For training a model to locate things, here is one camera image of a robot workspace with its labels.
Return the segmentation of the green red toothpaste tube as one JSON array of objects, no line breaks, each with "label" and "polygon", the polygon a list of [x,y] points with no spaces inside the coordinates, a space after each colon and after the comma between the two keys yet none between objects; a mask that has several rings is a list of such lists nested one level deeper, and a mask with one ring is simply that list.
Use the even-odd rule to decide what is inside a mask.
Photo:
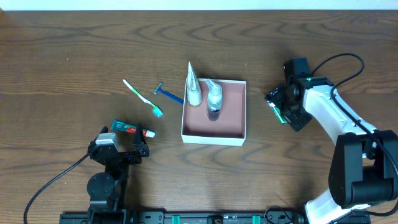
[{"label": "green red toothpaste tube", "polygon": [[[125,123],[123,121],[120,121],[118,119],[114,119],[113,123],[111,125],[111,130],[113,131],[122,131],[125,133],[132,133],[135,134],[137,131],[137,126],[134,126],[129,123]],[[154,138],[155,137],[155,132],[150,131],[148,129],[142,129],[142,133],[145,137],[147,138]]]}]

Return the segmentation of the white green soap box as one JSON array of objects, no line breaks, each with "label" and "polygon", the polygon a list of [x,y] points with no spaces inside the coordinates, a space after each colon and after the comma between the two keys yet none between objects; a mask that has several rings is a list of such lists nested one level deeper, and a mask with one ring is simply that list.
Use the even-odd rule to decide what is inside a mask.
[{"label": "white green soap box", "polygon": [[286,123],[286,120],[282,117],[280,110],[278,109],[278,107],[276,107],[276,105],[274,103],[269,103],[269,106],[271,107],[271,109],[273,110],[274,114],[276,115],[277,119],[279,120],[279,122],[284,125]]}]

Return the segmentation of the green white toothbrush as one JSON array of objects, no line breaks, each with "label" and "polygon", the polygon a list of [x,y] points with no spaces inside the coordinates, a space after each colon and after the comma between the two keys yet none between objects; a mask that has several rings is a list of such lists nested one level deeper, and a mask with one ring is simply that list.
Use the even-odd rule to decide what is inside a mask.
[{"label": "green white toothbrush", "polygon": [[156,117],[161,117],[164,113],[161,110],[160,107],[155,105],[153,102],[148,100],[146,97],[144,97],[142,94],[140,94],[126,79],[123,79],[123,83],[134,93],[136,94],[144,103],[151,105],[152,107],[152,112]]}]

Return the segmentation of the white box pink inside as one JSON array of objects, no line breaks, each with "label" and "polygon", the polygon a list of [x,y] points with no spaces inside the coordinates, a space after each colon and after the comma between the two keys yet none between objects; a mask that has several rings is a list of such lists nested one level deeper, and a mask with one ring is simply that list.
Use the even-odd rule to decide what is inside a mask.
[{"label": "white box pink inside", "polygon": [[184,143],[242,146],[246,140],[246,82],[215,80],[223,90],[223,103],[216,121],[208,117],[208,87],[204,78],[199,84],[202,102],[192,106],[184,94],[181,137]]}]

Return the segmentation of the clear blue spray bottle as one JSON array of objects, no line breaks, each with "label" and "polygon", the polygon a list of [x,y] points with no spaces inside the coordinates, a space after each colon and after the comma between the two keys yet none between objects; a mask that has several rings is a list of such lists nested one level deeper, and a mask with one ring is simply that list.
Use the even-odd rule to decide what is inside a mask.
[{"label": "clear blue spray bottle", "polygon": [[220,116],[222,108],[222,87],[210,79],[205,80],[205,83],[208,86],[208,118],[210,121],[216,121]]}]

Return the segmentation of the white Pantene conditioner tube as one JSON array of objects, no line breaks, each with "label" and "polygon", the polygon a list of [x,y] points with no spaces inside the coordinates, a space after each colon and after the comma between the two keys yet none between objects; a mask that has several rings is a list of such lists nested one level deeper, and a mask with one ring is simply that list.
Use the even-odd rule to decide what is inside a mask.
[{"label": "white Pantene conditioner tube", "polygon": [[190,62],[187,72],[187,100],[192,106],[199,106],[202,102],[200,84]]}]

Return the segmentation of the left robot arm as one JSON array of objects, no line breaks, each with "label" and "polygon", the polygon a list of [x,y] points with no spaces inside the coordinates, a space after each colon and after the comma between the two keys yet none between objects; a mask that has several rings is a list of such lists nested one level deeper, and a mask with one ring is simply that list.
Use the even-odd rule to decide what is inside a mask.
[{"label": "left robot arm", "polygon": [[87,183],[90,208],[95,212],[115,212],[121,208],[126,193],[129,167],[141,164],[149,156],[143,130],[136,128],[132,142],[134,150],[121,152],[115,133],[105,126],[94,141],[90,142],[90,159],[105,167],[104,172],[93,175]]}]

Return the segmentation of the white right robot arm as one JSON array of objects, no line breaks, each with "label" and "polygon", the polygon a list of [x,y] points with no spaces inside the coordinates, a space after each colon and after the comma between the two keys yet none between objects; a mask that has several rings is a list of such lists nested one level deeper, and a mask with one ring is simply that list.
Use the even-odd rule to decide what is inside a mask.
[{"label": "white right robot arm", "polygon": [[335,145],[328,189],[305,204],[306,223],[366,223],[368,207],[397,199],[397,135],[364,121],[329,79],[288,78],[265,100],[295,131],[316,119]]}]

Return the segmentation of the blue disposable razor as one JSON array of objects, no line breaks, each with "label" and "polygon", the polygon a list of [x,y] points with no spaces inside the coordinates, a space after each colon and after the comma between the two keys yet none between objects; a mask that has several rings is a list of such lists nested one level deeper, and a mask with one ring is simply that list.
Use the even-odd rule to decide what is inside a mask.
[{"label": "blue disposable razor", "polygon": [[181,104],[181,105],[184,104],[184,100],[183,100],[183,99],[181,99],[181,98],[179,98],[179,97],[177,97],[177,96],[171,94],[171,93],[168,92],[168,91],[163,90],[163,89],[162,89],[162,86],[163,86],[163,83],[160,82],[159,85],[157,86],[157,88],[154,90],[154,94],[155,94],[155,95],[158,94],[158,93],[161,93],[161,94],[163,94],[163,95],[165,95],[166,97],[168,97],[168,98],[170,98],[170,99],[176,101],[177,103],[179,103],[179,104]]}]

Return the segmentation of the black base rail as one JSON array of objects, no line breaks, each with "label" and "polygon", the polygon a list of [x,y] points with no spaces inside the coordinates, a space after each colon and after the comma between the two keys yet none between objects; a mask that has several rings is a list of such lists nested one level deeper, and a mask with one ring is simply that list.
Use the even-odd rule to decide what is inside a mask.
[{"label": "black base rail", "polygon": [[264,213],[65,212],[60,215],[59,222],[61,224],[303,224],[307,221],[300,212],[270,209]]}]

